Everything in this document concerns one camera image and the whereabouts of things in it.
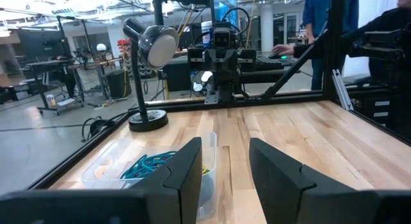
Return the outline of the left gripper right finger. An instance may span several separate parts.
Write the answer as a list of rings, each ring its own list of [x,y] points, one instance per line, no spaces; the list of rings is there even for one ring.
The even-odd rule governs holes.
[[[355,224],[355,189],[251,138],[252,178],[268,224]]]

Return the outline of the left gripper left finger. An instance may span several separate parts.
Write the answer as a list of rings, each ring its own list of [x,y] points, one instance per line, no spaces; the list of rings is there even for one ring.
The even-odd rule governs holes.
[[[202,139],[194,137],[131,187],[139,195],[127,224],[195,224],[202,181]]]

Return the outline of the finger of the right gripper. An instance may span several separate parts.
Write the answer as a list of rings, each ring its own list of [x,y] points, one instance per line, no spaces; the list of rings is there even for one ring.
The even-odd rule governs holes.
[[[227,50],[223,58],[223,70],[227,73],[234,72],[238,64],[238,52]]]
[[[218,59],[222,57],[222,53],[218,50],[205,51],[205,70],[214,72],[218,64]]]

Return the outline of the blue rubber band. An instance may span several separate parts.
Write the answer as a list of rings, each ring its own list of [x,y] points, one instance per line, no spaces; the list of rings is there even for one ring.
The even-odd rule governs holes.
[[[120,179],[145,178],[167,163],[177,151],[167,151],[156,155],[143,155],[132,164]]]

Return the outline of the clear plastic bin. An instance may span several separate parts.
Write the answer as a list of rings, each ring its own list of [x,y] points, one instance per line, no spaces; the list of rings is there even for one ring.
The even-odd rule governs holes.
[[[197,220],[206,220],[216,210],[216,134],[209,132],[201,136],[202,165],[209,170],[202,174]],[[89,189],[126,189],[143,178],[120,179],[121,175],[143,155],[156,155],[167,151],[178,151],[181,144],[173,146],[143,147],[130,137],[114,141],[83,173],[82,182]]]

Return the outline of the black waste bin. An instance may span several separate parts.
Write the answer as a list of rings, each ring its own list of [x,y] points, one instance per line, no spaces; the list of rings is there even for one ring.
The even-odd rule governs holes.
[[[124,70],[113,71],[105,75],[110,96],[113,99],[125,98],[131,94],[129,75]]]

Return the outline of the white plastic bucket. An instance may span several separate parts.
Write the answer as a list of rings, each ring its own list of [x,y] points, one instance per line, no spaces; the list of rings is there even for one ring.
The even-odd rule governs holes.
[[[202,33],[205,35],[202,36],[202,43],[204,47],[209,47],[211,44],[211,33],[213,30],[213,22],[212,21],[204,21],[201,23],[201,30]]]

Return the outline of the black stand leg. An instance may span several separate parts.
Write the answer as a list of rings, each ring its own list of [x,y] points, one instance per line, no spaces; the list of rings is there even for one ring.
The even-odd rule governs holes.
[[[299,57],[299,59],[287,70],[286,73],[276,81],[276,83],[269,87],[263,94],[259,95],[260,99],[270,99],[273,98],[274,95],[283,87],[285,83],[301,68],[301,66],[309,60],[314,54],[325,45],[326,41],[328,40],[329,31],[326,29],[323,34],[313,43],[311,44],[306,51]]]

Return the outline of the black desk lamp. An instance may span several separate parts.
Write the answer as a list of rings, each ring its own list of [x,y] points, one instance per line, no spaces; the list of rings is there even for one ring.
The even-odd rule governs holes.
[[[169,26],[146,26],[128,18],[123,33],[130,39],[130,63],[136,89],[138,111],[128,119],[132,132],[149,132],[168,124],[165,110],[148,109],[144,94],[148,88],[142,81],[147,71],[154,73],[167,65],[179,46],[178,32]]]

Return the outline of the person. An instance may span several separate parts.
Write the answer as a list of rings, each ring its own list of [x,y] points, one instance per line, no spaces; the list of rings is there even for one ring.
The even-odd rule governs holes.
[[[411,0],[398,0],[396,8],[383,12],[380,16],[361,27],[358,26],[353,31],[342,33],[339,47],[339,53],[342,55],[340,65],[344,64],[349,45],[366,31],[392,31],[404,28],[409,22],[411,22]],[[299,58],[310,45],[309,43],[300,46],[278,44],[273,47],[272,53],[275,55],[293,55]]]
[[[329,6],[330,0],[305,0],[302,24],[307,31],[309,44],[312,44],[322,33],[324,23],[328,20]],[[347,33],[357,29],[358,18],[359,0],[345,0],[342,32]],[[322,58],[312,59],[311,66],[313,69],[311,90],[321,90],[324,60]]]

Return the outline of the silver aluminium extrusion bar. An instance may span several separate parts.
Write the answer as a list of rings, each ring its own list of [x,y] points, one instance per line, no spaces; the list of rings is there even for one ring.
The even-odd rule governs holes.
[[[332,70],[332,79],[335,85],[335,89],[340,100],[341,107],[345,110],[352,111],[354,110],[351,99],[348,95],[344,82],[342,80],[340,71],[338,69]]]

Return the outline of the black drawer cabinet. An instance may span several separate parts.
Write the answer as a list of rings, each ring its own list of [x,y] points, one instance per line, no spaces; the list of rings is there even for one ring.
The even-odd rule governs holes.
[[[394,125],[394,107],[398,95],[390,89],[353,89],[349,97],[354,110],[376,123],[392,128]]]

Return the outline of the black rolling cart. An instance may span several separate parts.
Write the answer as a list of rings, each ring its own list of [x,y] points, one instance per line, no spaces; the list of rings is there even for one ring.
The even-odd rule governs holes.
[[[62,110],[78,105],[84,107],[83,101],[74,95],[76,86],[72,60],[48,60],[27,65],[35,85],[39,90],[43,106],[37,107],[42,115],[45,111],[54,112],[57,116]]]

